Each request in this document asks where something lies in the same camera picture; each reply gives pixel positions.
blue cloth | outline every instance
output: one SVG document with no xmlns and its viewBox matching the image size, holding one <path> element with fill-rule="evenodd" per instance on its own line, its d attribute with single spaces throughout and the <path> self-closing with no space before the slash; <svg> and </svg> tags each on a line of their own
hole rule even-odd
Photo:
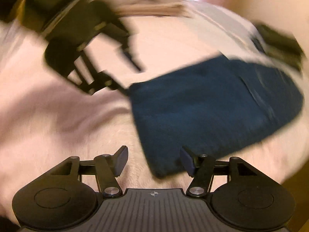
<svg viewBox="0 0 309 232">
<path fill-rule="evenodd" d="M 223 55 L 132 84 L 129 93 L 140 141 L 157 177 L 184 171 L 182 146 L 196 154 L 226 156 L 273 134 L 303 104 L 284 72 Z"/>
</svg>

